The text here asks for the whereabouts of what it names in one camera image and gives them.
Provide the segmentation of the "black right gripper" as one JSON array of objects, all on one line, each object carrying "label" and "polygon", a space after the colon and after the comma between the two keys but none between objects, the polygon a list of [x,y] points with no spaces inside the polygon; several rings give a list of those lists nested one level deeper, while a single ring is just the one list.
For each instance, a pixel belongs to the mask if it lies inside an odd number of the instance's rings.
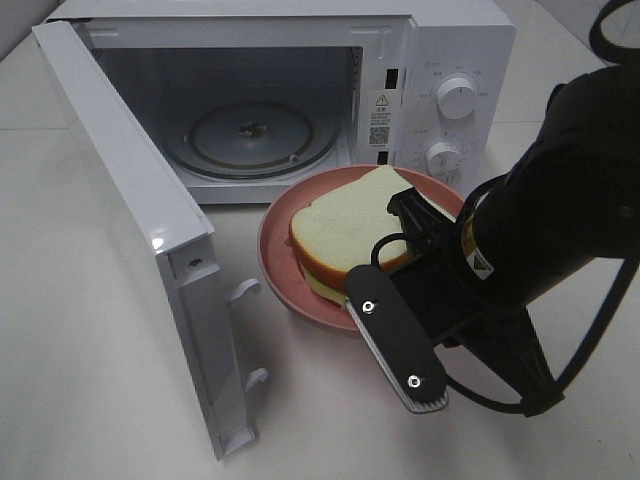
[{"label": "black right gripper", "polygon": [[467,283],[453,245],[456,218],[412,187],[394,194],[408,257],[387,273],[360,265],[346,276],[346,308],[405,408],[432,413],[448,405],[447,375],[434,353],[473,348],[480,296]]}]

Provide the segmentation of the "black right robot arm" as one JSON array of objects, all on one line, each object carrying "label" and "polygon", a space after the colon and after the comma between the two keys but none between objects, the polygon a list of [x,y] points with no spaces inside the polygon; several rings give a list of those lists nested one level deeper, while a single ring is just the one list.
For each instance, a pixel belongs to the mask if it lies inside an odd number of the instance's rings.
[{"label": "black right robot arm", "polygon": [[[606,67],[557,86],[531,147],[448,219],[415,189],[391,197],[410,257],[384,271],[375,245],[346,278],[347,308],[404,406],[444,408],[455,390],[534,416],[561,401],[639,267],[639,70]],[[528,305],[596,258],[621,267],[561,374]]]}]

